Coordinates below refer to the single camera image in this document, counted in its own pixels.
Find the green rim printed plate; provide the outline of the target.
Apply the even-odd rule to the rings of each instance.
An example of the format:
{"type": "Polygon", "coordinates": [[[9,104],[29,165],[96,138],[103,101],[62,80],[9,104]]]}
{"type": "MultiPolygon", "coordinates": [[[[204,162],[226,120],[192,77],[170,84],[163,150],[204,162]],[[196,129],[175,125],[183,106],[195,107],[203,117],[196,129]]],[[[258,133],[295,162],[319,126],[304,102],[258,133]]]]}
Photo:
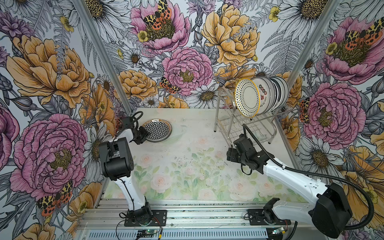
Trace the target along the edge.
{"type": "Polygon", "coordinates": [[[273,94],[275,93],[275,90],[272,81],[263,76],[255,77],[252,81],[257,85],[260,95],[260,109],[257,115],[265,114],[272,109],[274,103],[273,94]]]}

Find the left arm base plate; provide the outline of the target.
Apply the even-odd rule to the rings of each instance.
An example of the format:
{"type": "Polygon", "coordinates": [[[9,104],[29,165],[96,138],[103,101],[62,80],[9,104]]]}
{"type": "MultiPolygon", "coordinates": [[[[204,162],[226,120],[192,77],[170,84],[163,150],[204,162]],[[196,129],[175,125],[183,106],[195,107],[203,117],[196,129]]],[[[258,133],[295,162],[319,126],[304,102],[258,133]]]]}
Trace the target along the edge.
{"type": "Polygon", "coordinates": [[[125,217],[125,227],[165,227],[167,222],[167,210],[128,211],[125,217]]]}

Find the black geometric pattern plate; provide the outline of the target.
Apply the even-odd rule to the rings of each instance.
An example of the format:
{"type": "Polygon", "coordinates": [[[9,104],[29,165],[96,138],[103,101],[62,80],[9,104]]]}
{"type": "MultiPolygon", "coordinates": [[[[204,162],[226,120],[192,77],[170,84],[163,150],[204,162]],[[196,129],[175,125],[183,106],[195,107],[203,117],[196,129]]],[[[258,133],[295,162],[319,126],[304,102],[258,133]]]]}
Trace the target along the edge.
{"type": "Polygon", "coordinates": [[[162,119],[153,119],[145,122],[142,127],[148,131],[148,142],[158,143],[166,140],[172,133],[172,125],[162,119]]]}

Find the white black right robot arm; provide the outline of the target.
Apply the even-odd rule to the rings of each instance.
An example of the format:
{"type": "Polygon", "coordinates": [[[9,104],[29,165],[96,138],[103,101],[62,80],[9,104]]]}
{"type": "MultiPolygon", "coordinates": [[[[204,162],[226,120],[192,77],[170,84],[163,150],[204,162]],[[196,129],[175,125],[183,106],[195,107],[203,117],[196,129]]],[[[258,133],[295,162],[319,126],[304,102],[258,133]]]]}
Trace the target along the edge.
{"type": "Polygon", "coordinates": [[[257,151],[244,134],[227,151],[227,160],[250,167],[273,178],[306,200],[305,204],[288,203],[280,198],[269,200],[258,213],[250,218],[273,225],[285,220],[311,224],[322,234],[336,239],[352,218],[352,210],[341,186],[327,185],[321,180],[290,171],[281,161],[267,151],[257,151]]]}

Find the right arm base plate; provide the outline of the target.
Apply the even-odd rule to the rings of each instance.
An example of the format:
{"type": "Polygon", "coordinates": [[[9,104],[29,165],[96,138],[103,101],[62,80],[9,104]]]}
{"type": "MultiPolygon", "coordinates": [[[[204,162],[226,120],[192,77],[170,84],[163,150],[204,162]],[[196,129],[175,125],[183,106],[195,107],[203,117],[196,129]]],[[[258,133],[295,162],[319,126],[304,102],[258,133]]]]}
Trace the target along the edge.
{"type": "Polygon", "coordinates": [[[290,220],[281,220],[272,211],[264,209],[248,209],[244,216],[251,226],[289,226],[290,220]]]}

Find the yellow rim dotted plate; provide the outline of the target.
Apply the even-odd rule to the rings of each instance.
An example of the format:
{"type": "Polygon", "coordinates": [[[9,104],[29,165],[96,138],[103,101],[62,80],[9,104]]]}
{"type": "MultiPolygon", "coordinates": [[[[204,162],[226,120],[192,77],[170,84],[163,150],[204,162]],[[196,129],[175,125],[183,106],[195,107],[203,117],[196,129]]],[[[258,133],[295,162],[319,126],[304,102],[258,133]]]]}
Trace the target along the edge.
{"type": "Polygon", "coordinates": [[[258,87],[250,79],[237,82],[234,97],[237,109],[246,118],[257,115],[261,106],[261,96],[258,87]]]}

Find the chrome wire dish rack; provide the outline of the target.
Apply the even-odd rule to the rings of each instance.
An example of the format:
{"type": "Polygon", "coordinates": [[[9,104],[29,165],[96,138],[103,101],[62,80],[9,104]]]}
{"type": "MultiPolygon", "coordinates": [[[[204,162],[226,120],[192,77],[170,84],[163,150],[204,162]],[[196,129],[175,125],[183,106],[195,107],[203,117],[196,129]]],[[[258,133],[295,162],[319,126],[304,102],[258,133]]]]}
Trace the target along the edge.
{"type": "Polygon", "coordinates": [[[266,114],[247,118],[237,109],[233,92],[220,87],[218,89],[214,132],[220,132],[227,145],[233,147],[234,141],[244,133],[243,125],[247,125],[261,143],[271,144],[280,129],[278,121],[292,111],[288,107],[281,107],[266,114]]]}

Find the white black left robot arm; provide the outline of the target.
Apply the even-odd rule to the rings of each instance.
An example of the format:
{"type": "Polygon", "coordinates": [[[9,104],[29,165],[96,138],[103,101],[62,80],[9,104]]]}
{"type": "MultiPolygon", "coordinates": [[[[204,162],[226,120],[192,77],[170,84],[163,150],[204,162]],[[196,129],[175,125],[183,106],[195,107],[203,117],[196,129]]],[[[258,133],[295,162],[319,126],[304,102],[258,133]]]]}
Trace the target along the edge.
{"type": "Polygon", "coordinates": [[[115,182],[128,202],[126,218],[133,223],[146,225],[152,220],[153,213],[145,195],[133,179],[134,160],[130,143],[144,143],[149,132],[139,125],[142,112],[126,117],[115,138],[102,142],[98,149],[101,169],[104,177],[115,182]]]}

